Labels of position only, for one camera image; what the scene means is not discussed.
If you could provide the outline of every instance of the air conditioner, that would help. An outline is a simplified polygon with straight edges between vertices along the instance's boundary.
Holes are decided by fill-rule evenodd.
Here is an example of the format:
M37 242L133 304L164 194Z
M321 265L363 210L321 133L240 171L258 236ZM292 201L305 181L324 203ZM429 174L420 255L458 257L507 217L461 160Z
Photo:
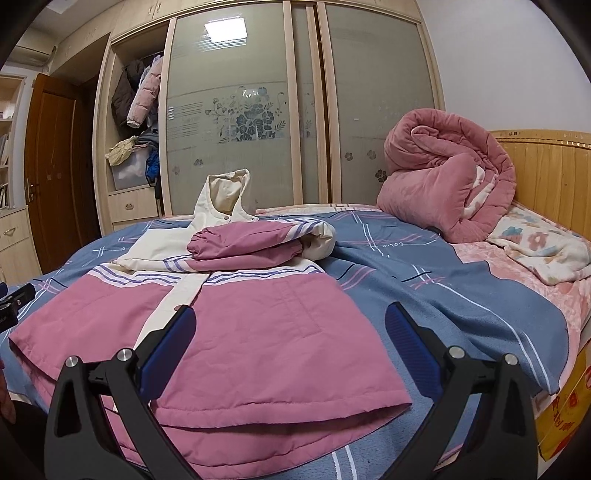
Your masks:
M8 60L41 67L51 58L55 48L53 38L39 30L29 28L14 47Z

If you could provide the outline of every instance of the metal screw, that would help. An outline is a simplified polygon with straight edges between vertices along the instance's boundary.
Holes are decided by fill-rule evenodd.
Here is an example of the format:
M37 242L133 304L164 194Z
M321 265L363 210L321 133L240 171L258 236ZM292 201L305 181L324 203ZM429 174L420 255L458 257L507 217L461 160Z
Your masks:
M517 365L519 360L512 353L508 353L505 355L505 362L507 362L509 365Z
M126 362L131 358L133 352L129 348L123 348L117 352L117 360L121 360L122 362Z
M66 366L67 367L75 367L78 363L78 357L76 355L69 356L66 359Z
M458 346L452 346L448 351L451 357L456 359L464 358L464 356L466 355L464 349Z

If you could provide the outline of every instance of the white wall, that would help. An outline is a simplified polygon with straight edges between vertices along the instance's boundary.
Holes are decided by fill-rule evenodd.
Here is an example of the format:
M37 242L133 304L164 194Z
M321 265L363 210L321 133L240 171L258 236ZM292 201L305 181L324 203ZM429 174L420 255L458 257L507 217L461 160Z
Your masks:
M446 109L488 130L591 132L591 84L530 0L417 0Z
M15 207L25 206L25 135L27 133L27 116L29 113L29 104L33 94L33 80L37 73L41 71L34 70L35 67L19 65L7 62L1 73L10 75L19 75L25 77L21 99L18 104L17 122L13 125L12 134L14 136L14 149L12 151L12 180L11 195Z

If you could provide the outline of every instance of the blue bed sheet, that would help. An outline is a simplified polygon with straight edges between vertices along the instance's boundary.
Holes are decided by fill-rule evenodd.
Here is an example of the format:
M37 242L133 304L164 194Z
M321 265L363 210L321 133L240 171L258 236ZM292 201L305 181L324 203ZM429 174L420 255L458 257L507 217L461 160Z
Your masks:
M446 345L460 345L482 359L497 359L512 352L519 357L533 391L557 389L568 353L566 321L553 304L537 293L514 281L494 277L486 262L463 264L453 248L437 235L382 212L349 210L292 217L323 219L335 227L335 249L319 265L337 279L372 322L413 405L363 439L269 478L376 480L412 438L432 403L416 389L385 331L385 310L396 300L417 323L432 328ZM22 310L20 322L91 268L122 255L148 228L187 224L169 220L142 222L87 245L63 268L32 282L37 294ZM6 335L0 337L0 356L7 365L9 388L40 402L9 350ZM469 401L450 450L460 446L466 437L477 402L476 397Z

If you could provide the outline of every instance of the bookshelf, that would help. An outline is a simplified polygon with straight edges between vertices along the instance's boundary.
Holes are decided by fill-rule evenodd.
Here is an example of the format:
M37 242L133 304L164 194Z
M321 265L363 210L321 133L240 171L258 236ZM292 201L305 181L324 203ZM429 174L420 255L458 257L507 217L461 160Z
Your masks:
M24 78L0 74L0 213L13 205L14 126Z

